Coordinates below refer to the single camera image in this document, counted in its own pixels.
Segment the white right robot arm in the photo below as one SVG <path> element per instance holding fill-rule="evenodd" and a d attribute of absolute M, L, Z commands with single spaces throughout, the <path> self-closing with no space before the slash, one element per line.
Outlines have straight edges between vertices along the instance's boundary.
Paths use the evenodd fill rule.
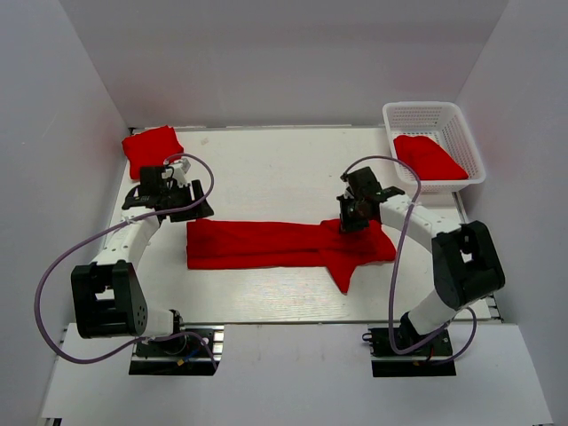
<path fill-rule="evenodd" d="M 504 287 L 501 261 L 484 223 L 443 218 L 396 186 L 381 186 L 368 167 L 344 172 L 341 179 L 346 184 L 337 198 L 343 232 L 361 232 L 378 222 L 431 255 L 433 290 L 397 325 L 388 326 L 396 354 L 424 352 L 458 313 Z"/>

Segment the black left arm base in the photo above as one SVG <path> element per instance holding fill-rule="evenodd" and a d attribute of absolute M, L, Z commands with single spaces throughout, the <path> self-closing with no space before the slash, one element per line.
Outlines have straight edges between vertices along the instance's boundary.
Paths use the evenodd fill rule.
<path fill-rule="evenodd" d="M 130 359 L 129 375 L 133 376 L 213 376 L 210 354 L 219 366 L 222 358 L 225 327 L 183 327 L 195 333 L 168 342 L 138 343 Z"/>

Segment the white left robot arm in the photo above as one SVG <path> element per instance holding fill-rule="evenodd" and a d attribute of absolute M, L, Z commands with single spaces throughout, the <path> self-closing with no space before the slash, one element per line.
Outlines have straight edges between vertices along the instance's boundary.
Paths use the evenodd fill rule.
<path fill-rule="evenodd" d="M 167 353 L 180 353 L 187 332 L 175 310 L 150 306 L 136 274 L 137 266 L 162 221 L 186 222 L 210 217 L 213 209 L 199 180 L 186 180 L 190 164 L 178 160 L 167 166 L 140 169 L 139 183 L 122 205 L 120 229 L 112 231 L 90 264 L 71 273 L 75 319 L 83 338 L 134 336 L 155 338 Z"/>

